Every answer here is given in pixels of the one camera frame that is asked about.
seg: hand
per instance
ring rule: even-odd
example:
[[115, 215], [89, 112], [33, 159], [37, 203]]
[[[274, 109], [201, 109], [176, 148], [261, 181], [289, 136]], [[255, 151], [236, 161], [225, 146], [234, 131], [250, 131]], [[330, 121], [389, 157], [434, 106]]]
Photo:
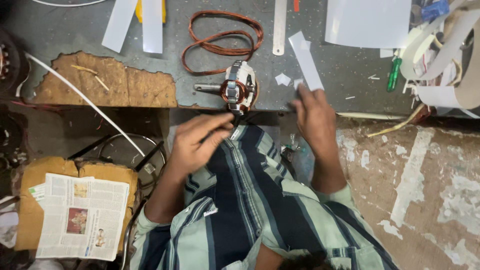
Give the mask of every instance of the hand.
[[178, 126], [166, 171], [180, 178], [204, 166], [218, 145], [230, 136], [232, 113], [200, 115]]
[[336, 145], [336, 115], [327, 103], [322, 89], [310, 91], [300, 84], [301, 100], [294, 100], [297, 109], [298, 129], [308, 142], [317, 159], [327, 160], [338, 156]]

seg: green screwdriver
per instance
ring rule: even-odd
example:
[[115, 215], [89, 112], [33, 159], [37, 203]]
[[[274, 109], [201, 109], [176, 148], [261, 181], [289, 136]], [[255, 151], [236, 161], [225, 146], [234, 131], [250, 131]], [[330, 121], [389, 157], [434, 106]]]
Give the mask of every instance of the green screwdriver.
[[387, 92], [395, 91], [396, 81], [398, 79], [398, 70], [400, 69], [401, 64], [402, 64], [401, 58], [395, 58], [393, 60], [392, 71], [390, 72], [390, 77], [388, 78]]

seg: cardboard box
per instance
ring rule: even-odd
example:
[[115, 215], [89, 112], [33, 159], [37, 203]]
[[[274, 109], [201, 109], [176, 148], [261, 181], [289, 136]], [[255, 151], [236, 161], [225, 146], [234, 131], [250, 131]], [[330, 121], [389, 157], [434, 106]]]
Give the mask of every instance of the cardboard box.
[[[17, 241], [15, 250], [37, 249], [43, 226], [43, 209], [35, 201], [28, 188], [45, 183], [47, 172], [74, 177], [93, 176], [96, 179], [128, 183], [130, 192], [123, 219], [122, 232], [125, 231], [132, 212], [135, 192], [137, 191], [137, 172], [123, 165], [111, 163], [86, 162], [78, 170], [72, 160], [61, 157], [45, 157], [30, 163], [24, 171], [20, 187], [20, 210], [18, 213]], [[118, 251], [122, 250], [123, 234], [120, 237]]]

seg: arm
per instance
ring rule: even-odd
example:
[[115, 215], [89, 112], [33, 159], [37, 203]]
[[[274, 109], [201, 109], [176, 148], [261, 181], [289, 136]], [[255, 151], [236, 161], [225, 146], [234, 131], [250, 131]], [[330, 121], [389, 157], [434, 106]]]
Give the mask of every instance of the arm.
[[297, 126], [315, 156], [312, 188], [331, 194], [347, 185], [336, 145], [336, 115], [322, 89], [309, 91], [299, 85], [301, 100], [294, 100]]
[[177, 128], [172, 154], [148, 202], [145, 216], [169, 223], [183, 209], [183, 189], [189, 173], [204, 166], [217, 146], [230, 135], [233, 114], [200, 115]]

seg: worn wooden board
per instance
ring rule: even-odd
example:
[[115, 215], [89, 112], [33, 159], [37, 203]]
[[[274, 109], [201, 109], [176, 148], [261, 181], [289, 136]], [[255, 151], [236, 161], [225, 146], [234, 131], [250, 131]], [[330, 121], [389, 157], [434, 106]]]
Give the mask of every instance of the worn wooden board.
[[[77, 70], [72, 65], [98, 72], [98, 77], [109, 91], [95, 79], [95, 75]], [[177, 107], [175, 82], [170, 74], [125, 67], [111, 57], [99, 57], [82, 51], [60, 55], [52, 61], [52, 68], [98, 106]], [[78, 94], [51, 73], [45, 75], [35, 91], [33, 103], [87, 105]]]

